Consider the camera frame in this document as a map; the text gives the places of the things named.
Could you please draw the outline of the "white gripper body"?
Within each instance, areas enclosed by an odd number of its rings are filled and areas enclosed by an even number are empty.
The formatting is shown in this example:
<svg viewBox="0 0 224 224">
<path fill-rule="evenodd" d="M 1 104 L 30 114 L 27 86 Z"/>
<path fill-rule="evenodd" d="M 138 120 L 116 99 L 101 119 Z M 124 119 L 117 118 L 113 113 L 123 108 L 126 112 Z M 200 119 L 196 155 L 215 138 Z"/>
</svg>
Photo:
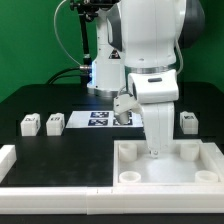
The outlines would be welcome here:
<svg viewBox="0 0 224 224">
<path fill-rule="evenodd" d="M 173 140 L 174 102 L 178 99 L 176 70 L 128 75 L 128 90 L 141 111 L 147 146 L 164 150 Z"/>
</svg>

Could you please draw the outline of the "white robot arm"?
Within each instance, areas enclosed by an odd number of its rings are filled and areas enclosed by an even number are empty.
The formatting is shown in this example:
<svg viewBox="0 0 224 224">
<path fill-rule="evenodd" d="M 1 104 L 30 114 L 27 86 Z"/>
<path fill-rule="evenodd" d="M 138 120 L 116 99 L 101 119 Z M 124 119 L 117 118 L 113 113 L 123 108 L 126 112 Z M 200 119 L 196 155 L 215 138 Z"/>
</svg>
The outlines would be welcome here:
<svg viewBox="0 0 224 224">
<path fill-rule="evenodd" d="M 205 25 L 200 0 L 91 0 L 97 5 L 98 53 L 88 92 L 114 99 L 114 115 L 126 124 L 130 111 L 142 117 L 152 157 L 173 141 L 174 102 L 181 50 Z"/>
</svg>

